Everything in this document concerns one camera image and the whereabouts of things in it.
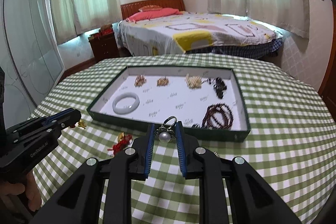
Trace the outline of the frosted glass wardrobe door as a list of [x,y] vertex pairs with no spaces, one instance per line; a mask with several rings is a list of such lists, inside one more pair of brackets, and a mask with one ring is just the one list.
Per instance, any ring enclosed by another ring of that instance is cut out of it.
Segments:
[[30,117],[62,74],[43,0],[1,0],[1,68],[5,126],[11,127]]

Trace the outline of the orange patterned pillow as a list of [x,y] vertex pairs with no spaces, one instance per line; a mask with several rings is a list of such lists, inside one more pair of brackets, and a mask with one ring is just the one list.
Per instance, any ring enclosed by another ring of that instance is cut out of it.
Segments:
[[147,12],[147,11],[158,11],[161,10],[162,7],[159,5],[147,5],[147,6],[143,6],[141,8],[138,9],[139,12]]

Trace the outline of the dark green jewelry tray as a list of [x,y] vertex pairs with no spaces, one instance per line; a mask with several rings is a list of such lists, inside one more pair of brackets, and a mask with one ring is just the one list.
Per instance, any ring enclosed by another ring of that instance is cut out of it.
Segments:
[[[139,106],[116,114],[113,100],[126,92],[139,96]],[[243,142],[251,126],[242,90],[232,68],[181,65],[127,66],[88,106],[93,120],[132,130],[159,127],[170,116],[200,140]]]

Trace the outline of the pink pillow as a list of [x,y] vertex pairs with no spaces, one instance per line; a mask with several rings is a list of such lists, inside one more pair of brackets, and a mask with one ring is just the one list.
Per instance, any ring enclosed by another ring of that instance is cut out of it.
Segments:
[[160,10],[149,10],[149,11],[141,11],[133,14],[132,16],[126,18],[128,22],[138,22],[142,20],[151,20],[156,18],[161,18],[165,16],[171,15],[182,15],[183,13],[178,9],[173,8],[162,8]]

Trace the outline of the bed with patterned sheet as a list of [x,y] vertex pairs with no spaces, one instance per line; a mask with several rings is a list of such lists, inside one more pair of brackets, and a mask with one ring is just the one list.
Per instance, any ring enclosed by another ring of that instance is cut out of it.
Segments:
[[259,59],[283,44],[277,27],[249,17],[180,12],[146,20],[123,20],[118,41],[134,56],[217,53]]

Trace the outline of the dark wooden nightstand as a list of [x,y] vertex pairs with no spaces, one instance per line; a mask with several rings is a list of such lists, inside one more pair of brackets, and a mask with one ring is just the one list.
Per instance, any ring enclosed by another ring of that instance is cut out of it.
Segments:
[[97,62],[120,57],[114,32],[92,34],[89,36],[88,41]]

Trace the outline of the gold charm red tassel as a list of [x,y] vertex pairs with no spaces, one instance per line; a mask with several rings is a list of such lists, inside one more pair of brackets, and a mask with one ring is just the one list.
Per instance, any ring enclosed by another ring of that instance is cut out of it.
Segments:
[[86,123],[83,120],[79,120],[76,123],[76,127],[80,127],[80,128],[86,129],[87,125],[86,125]]

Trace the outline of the gold pendant red knot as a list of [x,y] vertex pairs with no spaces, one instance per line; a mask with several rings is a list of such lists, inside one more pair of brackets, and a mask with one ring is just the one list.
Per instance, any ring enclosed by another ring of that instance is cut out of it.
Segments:
[[114,144],[112,148],[109,148],[108,151],[111,151],[113,155],[116,155],[124,148],[126,148],[128,145],[130,145],[132,140],[133,140],[132,135],[125,134],[124,132],[122,132],[117,137],[117,143]]

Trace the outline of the red boxes on nightstand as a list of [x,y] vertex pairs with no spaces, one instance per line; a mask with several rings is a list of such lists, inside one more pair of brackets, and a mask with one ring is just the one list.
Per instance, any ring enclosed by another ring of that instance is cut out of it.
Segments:
[[103,36],[114,34],[113,26],[111,24],[106,24],[101,26],[98,32],[91,34],[88,40],[100,39]]

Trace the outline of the wooden headboard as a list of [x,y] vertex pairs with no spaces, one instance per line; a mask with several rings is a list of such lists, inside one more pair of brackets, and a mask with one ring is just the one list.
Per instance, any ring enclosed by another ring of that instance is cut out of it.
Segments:
[[162,8],[170,7],[173,9],[178,9],[179,11],[186,10],[183,0],[144,0],[121,5],[122,19],[125,20],[126,18],[139,12],[139,9],[143,6],[148,5],[157,5],[161,6]]

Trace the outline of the green checkered tablecloth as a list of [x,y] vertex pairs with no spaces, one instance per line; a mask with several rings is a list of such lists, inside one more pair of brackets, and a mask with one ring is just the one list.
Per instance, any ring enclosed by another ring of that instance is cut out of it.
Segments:
[[93,121],[87,107],[124,67],[190,65],[232,68],[240,84],[251,131],[242,143],[203,141],[219,156],[241,156],[270,184],[302,223],[317,219],[335,187],[335,121],[318,93],[274,64],[215,54],[108,59],[67,77],[36,108],[34,116],[67,108],[81,111],[86,128],[68,128],[59,146],[33,171],[42,200],[89,157],[109,158],[123,128]]

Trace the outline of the white jade bangle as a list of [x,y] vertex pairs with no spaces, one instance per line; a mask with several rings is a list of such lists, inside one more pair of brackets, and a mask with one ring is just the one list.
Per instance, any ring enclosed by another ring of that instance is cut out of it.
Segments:
[[133,92],[126,92],[117,96],[112,102],[112,109],[116,114],[126,115],[139,106],[139,96]]

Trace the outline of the wooden room door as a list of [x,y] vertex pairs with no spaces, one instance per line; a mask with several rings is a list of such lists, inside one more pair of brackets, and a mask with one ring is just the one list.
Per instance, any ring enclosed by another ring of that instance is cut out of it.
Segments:
[[335,5],[333,5],[333,40],[327,69],[318,90],[333,119],[335,119],[335,20]]

